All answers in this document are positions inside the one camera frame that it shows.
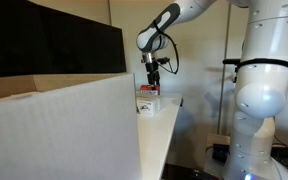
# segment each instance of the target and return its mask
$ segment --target black strap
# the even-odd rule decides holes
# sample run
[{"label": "black strap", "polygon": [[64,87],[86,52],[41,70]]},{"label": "black strap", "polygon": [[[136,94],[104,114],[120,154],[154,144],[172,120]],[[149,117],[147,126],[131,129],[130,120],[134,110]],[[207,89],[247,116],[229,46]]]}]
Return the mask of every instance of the black strap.
[{"label": "black strap", "polygon": [[[164,32],[162,32],[162,31],[160,30],[160,28],[158,28],[157,23],[156,23],[155,20],[153,21],[153,25],[154,25],[156,31],[157,31],[159,34],[164,35]],[[161,45],[162,45],[162,36],[160,36],[159,38],[160,38],[160,44],[158,45],[158,48],[157,48],[157,49],[160,49],[160,47],[161,47]]]},{"label": "black strap", "polygon": [[236,67],[236,72],[238,72],[239,68],[249,64],[277,64],[281,66],[288,67],[288,61],[279,60],[279,59],[265,59],[265,58],[256,58],[248,61],[241,62]]},{"label": "black strap", "polygon": [[223,64],[234,64],[234,65],[238,65],[240,63],[241,59],[224,59],[222,61]]}]

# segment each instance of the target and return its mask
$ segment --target small box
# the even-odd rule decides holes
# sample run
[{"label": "small box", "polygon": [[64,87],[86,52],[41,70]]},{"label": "small box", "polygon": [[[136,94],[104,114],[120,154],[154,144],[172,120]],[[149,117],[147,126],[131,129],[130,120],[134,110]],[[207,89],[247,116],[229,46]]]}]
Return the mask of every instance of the small box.
[{"label": "small box", "polygon": [[162,109],[161,106],[161,97],[159,95],[152,95],[152,94],[147,94],[147,93],[142,93],[142,92],[137,92],[136,97],[144,97],[144,98],[151,98],[156,100],[156,111],[160,111]]},{"label": "small box", "polygon": [[146,93],[150,95],[160,95],[160,86],[159,85],[142,85],[140,88],[141,93]]},{"label": "small box", "polygon": [[137,108],[140,114],[147,116],[154,116],[157,112],[157,102],[156,99],[147,97],[137,97]]}]

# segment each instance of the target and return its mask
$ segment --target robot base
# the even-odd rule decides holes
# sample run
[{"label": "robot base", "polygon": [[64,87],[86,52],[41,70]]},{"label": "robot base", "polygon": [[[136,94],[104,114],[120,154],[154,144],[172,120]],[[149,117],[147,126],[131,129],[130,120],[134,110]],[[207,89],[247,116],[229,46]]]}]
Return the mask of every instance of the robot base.
[{"label": "robot base", "polygon": [[223,169],[225,180],[288,180],[288,170],[272,157],[231,153]]}]

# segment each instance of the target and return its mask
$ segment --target table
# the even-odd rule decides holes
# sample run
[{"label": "table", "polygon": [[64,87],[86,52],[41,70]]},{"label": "table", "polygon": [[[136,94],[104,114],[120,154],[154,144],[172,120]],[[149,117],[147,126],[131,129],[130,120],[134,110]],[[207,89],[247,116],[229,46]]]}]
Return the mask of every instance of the table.
[{"label": "table", "polygon": [[161,93],[162,109],[154,117],[137,115],[142,180],[159,180],[163,172],[182,95]]}]

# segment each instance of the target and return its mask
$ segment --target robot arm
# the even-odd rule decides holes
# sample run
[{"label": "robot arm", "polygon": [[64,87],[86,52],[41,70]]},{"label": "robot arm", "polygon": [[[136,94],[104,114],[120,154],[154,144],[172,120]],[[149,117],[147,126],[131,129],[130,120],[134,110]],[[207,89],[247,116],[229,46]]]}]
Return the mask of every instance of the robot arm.
[{"label": "robot arm", "polygon": [[215,0],[176,0],[137,37],[137,46],[143,53],[154,52],[167,46],[168,39],[161,35],[168,27],[191,21],[201,15]]},{"label": "robot arm", "polygon": [[145,63],[148,82],[159,85],[158,63],[155,51],[168,45],[168,37],[163,33],[172,25],[191,21],[201,15],[216,0],[176,0],[137,37],[137,46],[142,51],[142,62]]}]

